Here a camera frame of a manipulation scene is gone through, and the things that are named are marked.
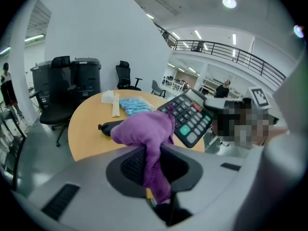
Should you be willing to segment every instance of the gray chair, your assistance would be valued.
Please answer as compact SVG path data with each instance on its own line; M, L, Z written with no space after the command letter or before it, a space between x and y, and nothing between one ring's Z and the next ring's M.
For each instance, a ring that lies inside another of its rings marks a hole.
M161 89L155 80L152 81L152 89L151 94L161 96L164 93L163 98L165 98L166 90Z

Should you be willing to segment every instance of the purple cloth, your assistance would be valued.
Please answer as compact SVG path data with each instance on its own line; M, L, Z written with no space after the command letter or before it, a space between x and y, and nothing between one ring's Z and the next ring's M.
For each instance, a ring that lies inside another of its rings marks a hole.
M171 186L161 170L159 157L162 143L173 144L174 126L173 116L153 111L132 115L111 130L111 138L118 144L146 146L143 187L151 189L158 204L169 199L171 194Z

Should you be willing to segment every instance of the chair armrest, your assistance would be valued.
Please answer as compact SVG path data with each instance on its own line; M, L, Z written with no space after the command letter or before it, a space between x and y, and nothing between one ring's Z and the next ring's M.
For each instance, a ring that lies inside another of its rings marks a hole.
M76 89L77 86L76 85L71 85L69 88L67 88L68 91L74 90Z
M39 94L40 94L41 92L42 92L41 90L38 90L38 91L36 91L35 93L31 94L31 95L29 96L29 98L31 99L31 98L36 97L36 98L37 98L37 101L38 101L38 105L39 105L40 109L43 111L43 110L45 110L44 104L42 103L42 100L41 100L40 97L39 97Z
M143 79L141 78L135 78L135 79L137 79L136 84L135 84L135 87L137 87L139 80L143 80Z
M42 92L42 91L41 91L41 90L38 90L38 91L34 92L33 94L31 94L31 95L29 96L29 98L38 97L38 95L39 95L40 92Z

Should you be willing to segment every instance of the black handle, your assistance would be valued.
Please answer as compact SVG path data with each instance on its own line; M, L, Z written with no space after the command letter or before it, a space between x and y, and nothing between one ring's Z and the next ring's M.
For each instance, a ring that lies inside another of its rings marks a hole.
M143 79L141 78L135 78L135 79L137 79L136 84L135 84L135 87L137 87L139 80L143 80Z

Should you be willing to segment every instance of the black office chair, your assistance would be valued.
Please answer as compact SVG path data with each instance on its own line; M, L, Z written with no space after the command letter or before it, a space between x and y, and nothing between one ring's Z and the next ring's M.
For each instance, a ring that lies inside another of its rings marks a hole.
M141 90L137 87L139 80L142 80L140 78L135 78L137 79L135 86L130 85L130 68L128 62L120 61L120 65L117 65L115 68L119 77L118 89Z
M48 79L50 84L50 103L47 108L44 108L39 93L37 90L30 98L34 96L37 98L38 103L42 109L42 114L39 121L42 124L53 125L52 130L56 126L62 126L61 132L57 138L57 147L60 146L59 139L62 136L65 128L68 127L69 120L71 119L74 111L77 108L76 102L76 85L70 85L64 79L64 69L70 68L70 83L74 79L75 67L71 66L69 56L56 57L51 62L51 67L48 69Z

